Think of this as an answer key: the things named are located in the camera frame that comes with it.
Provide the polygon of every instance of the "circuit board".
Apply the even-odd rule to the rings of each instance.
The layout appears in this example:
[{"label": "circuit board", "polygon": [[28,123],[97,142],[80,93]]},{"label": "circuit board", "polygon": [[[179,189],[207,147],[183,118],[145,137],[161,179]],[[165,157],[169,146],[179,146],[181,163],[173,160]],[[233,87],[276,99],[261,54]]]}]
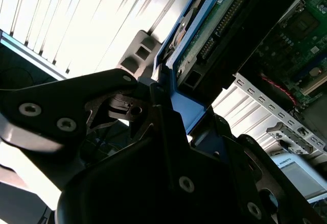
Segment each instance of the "circuit board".
[{"label": "circuit board", "polygon": [[178,72],[178,75],[185,70],[186,65],[195,60],[195,57],[198,54],[200,54],[198,58],[200,57],[202,60],[206,58],[206,55],[211,51],[215,44],[215,40],[211,38],[211,35],[215,31],[217,23],[224,21],[224,18],[226,18],[226,13],[228,13],[228,10],[230,9],[229,7],[234,2],[234,0],[217,0],[217,3],[213,7],[211,13],[191,41],[182,58],[179,60],[177,70],[180,72]]},{"label": "circuit board", "polygon": [[327,0],[302,0],[256,50],[258,65],[278,77],[301,108],[323,94],[322,85],[316,89],[313,83],[327,74],[326,5]]}]

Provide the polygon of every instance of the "black cable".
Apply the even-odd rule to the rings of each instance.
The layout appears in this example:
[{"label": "black cable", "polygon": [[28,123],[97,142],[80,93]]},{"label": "black cable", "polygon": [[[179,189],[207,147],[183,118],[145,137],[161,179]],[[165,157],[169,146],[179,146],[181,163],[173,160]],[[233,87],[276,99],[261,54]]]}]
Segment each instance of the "black cable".
[{"label": "black cable", "polygon": [[108,135],[109,131],[111,129],[111,126],[107,127],[106,130],[104,131],[104,133],[102,134],[101,138],[99,138],[98,143],[96,144],[95,148],[93,149],[93,151],[90,153],[90,161],[92,161],[94,159],[94,154],[97,152],[97,150],[100,148],[101,144],[103,143],[104,139],[106,138],[106,136]]},{"label": "black cable", "polygon": [[46,206],[46,208],[45,208],[43,214],[41,215],[40,220],[37,222],[37,224],[43,224],[43,221],[47,220],[47,218],[44,216],[47,210],[48,210],[48,207]]},{"label": "black cable", "polygon": [[21,70],[24,70],[30,77],[31,81],[32,81],[32,85],[34,85],[34,80],[33,80],[33,77],[32,75],[30,74],[30,72],[28,72],[26,69],[22,68],[22,67],[10,67],[10,68],[7,68],[3,71],[0,72],[0,75],[7,72],[7,71],[10,71],[10,70],[13,70],[13,69],[21,69]]}]

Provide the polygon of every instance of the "countersunk screw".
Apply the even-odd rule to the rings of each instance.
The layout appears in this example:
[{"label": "countersunk screw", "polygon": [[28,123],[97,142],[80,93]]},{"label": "countersunk screw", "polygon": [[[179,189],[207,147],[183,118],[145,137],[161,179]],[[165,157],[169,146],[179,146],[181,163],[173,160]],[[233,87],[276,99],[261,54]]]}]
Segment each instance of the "countersunk screw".
[{"label": "countersunk screw", "polygon": [[18,109],[22,115],[29,117],[35,117],[37,115],[40,115],[42,112],[41,107],[34,103],[23,103],[19,106]]},{"label": "countersunk screw", "polygon": [[72,132],[76,129],[76,122],[71,118],[61,118],[57,121],[57,127],[66,132]]},{"label": "countersunk screw", "polygon": [[194,184],[193,182],[191,181],[190,178],[188,177],[180,177],[179,178],[179,186],[181,187],[181,189],[183,189],[185,192],[188,192],[188,193],[192,193],[194,192]]}]

